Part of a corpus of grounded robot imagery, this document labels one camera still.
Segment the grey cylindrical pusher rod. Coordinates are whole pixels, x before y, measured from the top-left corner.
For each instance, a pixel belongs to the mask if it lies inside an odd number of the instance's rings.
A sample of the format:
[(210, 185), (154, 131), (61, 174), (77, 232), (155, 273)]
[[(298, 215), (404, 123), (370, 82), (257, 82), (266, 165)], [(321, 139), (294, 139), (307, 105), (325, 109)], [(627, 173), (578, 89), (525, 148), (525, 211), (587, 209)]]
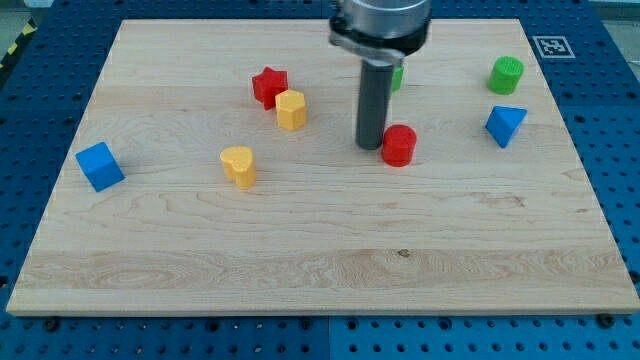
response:
[(375, 150), (382, 144), (393, 72), (390, 63), (361, 61), (355, 139), (362, 149)]

